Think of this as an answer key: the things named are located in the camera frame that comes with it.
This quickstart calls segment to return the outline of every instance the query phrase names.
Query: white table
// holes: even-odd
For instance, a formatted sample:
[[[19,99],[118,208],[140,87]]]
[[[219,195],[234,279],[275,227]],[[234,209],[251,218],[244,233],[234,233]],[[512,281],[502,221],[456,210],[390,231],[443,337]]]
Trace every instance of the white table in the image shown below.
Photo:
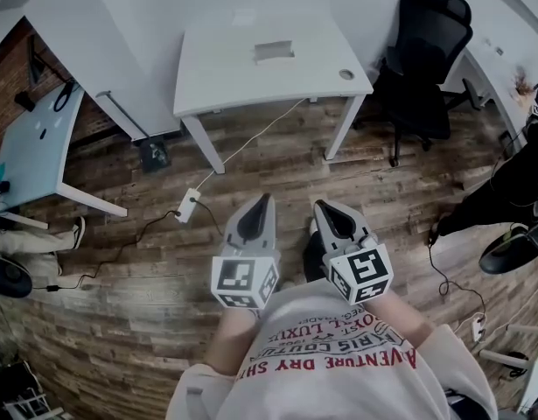
[[[524,128],[528,120],[528,109],[521,107],[512,97],[515,94],[514,78],[517,64],[510,64],[504,56],[499,56],[492,47],[479,42],[470,42],[465,48],[465,57],[471,62],[479,77],[489,87],[488,95],[494,99],[502,114],[507,130],[514,138]],[[528,80],[538,82],[538,68],[528,69]],[[527,144],[523,133],[515,140],[515,150]]]
[[[68,145],[84,96],[84,91],[78,87],[65,107],[55,112],[53,105],[63,87],[54,89],[39,100],[32,112],[25,111],[4,134],[0,148],[0,180],[10,182],[10,191],[0,197],[0,214],[14,221],[45,228],[42,223],[5,211],[51,194],[60,194],[109,214],[127,216],[125,208],[63,182]]]
[[[255,61],[255,45],[291,41],[294,58]],[[341,77],[342,70],[353,74]],[[260,102],[346,96],[325,158],[334,158],[364,97],[373,92],[340,29],[326,13],[249,14],[207,20],[185,31],[173,114],[218,173],[224,164],[199,115]]]

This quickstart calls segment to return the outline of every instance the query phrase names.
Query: black office chair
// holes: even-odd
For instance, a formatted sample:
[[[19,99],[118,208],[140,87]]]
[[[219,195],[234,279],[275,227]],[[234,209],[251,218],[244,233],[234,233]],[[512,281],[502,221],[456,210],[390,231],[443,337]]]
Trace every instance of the black office chair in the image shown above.
[[[403,134],[420,137],[427,151],[431,138],[450,137],[448,109],[464,99],[479,104],[468,81],[465,93],[449,108],[438,86],[472,37],[471,10],[465,0],[401,0],[399,12],[397,42],[388,47],[374,84],[374,96],[395,126],[393,167],[399,164]]]

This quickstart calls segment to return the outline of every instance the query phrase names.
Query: white shirt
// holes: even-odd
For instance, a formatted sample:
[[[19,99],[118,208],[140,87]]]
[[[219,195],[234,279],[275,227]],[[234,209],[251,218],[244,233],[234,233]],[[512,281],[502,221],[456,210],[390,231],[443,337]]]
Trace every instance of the white shirt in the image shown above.
[[[274,294],[238,375],[187,369],[169,420],[450,419],[444,391],[496,403],[464,344],[441,325],[412,347],[325,280]]]

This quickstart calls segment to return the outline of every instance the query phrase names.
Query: beige pants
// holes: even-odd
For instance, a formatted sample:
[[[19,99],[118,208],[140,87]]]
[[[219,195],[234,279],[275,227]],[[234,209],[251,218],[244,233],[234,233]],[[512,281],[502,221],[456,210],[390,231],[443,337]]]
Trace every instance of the beige pants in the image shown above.
[[[58,250],[74,247],[74,232],[48,234],[36,230],[8,230],[0,232],[0,254],[24,265],[34,276],[56,276],[59,271]]]

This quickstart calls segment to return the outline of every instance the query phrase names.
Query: wall outlet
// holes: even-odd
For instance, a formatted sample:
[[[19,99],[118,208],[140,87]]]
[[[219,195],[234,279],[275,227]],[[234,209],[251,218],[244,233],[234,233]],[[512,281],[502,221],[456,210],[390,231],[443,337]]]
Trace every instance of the wall outlet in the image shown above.
[[[194,201],[199,200],[199,198],[200,193],[194,188],[189,188],[187,193],[185,193],[185,197],[181,201],[181,204],[179,205],[178,211],[175,213],[175,219],[179,222],[183,222],[184,224],[188,222],[189,218],[191,218],[193,210],[197,206],[197,203]]]
[[[483,324],[484,318],[476,318],[471,323],[472,328],[472,340],[479,342],[482,340],[482,336],[485,333],[485,326]]]

